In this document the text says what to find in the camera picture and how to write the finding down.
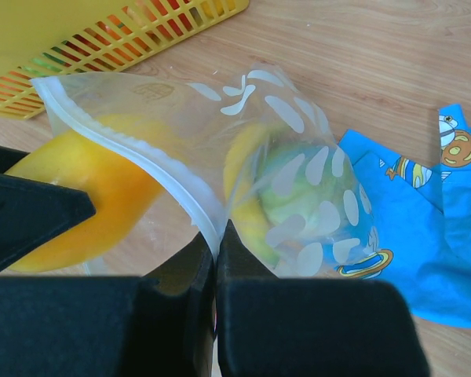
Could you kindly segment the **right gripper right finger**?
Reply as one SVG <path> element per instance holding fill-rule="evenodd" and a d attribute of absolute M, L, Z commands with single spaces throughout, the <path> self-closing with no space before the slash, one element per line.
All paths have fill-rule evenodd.
<path fill-rule="evenodd" d="M 217 259 L 224 376 L 428 376 L 407 304 L 378 280 L 280 279 L 228 224 Z"/>

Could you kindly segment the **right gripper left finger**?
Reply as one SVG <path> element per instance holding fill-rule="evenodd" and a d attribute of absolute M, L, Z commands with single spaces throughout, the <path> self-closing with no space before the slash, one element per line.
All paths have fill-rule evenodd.
<path fill-rule="evenodd" d="M 213 342 L 201 235 L 145 276 L 0 277 L 0 376 L 208 376 Z"/>

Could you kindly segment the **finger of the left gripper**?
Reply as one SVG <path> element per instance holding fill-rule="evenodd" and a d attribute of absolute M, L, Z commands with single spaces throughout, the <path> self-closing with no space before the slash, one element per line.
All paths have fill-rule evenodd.
<path fill-rule="evenodd" d="M 5 174 L 25 156 L 0 146 L 0 272 L 96 213 L 86 192 Z"/>

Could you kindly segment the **yellow orange toy mango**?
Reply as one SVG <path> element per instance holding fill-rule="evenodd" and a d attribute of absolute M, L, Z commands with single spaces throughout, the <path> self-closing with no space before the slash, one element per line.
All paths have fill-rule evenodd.
<path fill-rule="evenodd" d="M 148 244 L 168 241 L 184 212 L 145 170 L 73 129 L 10 167 L 6 174 L 86 192 L 96 213 L 11 265 L 19 273 L 72 267 L 108 252 L 139 226 Z"/>

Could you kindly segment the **green toy cabbage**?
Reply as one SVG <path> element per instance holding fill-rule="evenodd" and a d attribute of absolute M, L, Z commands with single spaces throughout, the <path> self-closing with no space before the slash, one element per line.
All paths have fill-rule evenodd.
<path fill-rule="evenodd" d="M 321 249 L 337 264 L 360 258 L 374 225 L 371 205 L 337 145 L 272 148 L 256 170 L 272 246 Z"/>

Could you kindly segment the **yellow toy banana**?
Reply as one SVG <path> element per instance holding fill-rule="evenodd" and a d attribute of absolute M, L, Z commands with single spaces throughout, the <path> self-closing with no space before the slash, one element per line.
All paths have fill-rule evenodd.
<path fill-rule="evenodd" d="M 265 241 L 270 225 L 257 195 L 250 191 L 254 187 L 250 171 L 257 149 L 275 130 L 274 124 L 255 122 L 242 125 L 228 148 L 223 170 L 225 199 L 239 238 L 270 269 L 278 265 L 280 256 Z"/>

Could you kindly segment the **clear dotted zip top bag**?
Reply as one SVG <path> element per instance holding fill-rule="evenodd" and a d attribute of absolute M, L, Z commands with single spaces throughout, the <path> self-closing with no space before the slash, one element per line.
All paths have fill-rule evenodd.
<path fill-rule="evenodd" d="M 262 183 L 256 170 L 270 149 L 300 142 L 339 146 L 323 110 L 271 65 L 249 68 L 225 84 L 101 71 L 46 76 L 31 83 L 57 130 L 73 129 L 145 170 L 185 210 L 213 254 L 220 250 L 226 225 L 233 224 L 223 170 L 242 125 L 276 126 L 251 163 L 250 191 L 260 205 Z M 314 246 L 301 251 L 272 246 L 268 223 L 265 241 L 280 260 L 267 268 L 279 277 L 338 275 L 338 266 L 360 262 L 375 246 L 374 223 L 360 258 L 337 264 Z"/>

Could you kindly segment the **yellow plastic shopping basket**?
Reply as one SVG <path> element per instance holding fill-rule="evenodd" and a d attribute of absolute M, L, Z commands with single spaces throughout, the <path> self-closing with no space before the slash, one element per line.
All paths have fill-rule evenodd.
<path fill-rule="evenodd" d="M 31 80 L 123 71 L 248 7 L 238 0 L 0 1 L 0 117 L 44 110 Z"/>

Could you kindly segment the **blue cartoon print cloth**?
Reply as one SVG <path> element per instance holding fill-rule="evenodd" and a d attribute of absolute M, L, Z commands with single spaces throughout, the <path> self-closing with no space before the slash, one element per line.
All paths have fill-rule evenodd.
<path fill-rule="evenodd" d="M 345 278 L 385 280 L 413 314 L 471 328 L 471 127 L 459 104 L 438 116 L 440 162 L 425 167 L 350 130 L 340 146 L 374 210 L 375 246 Z"/>

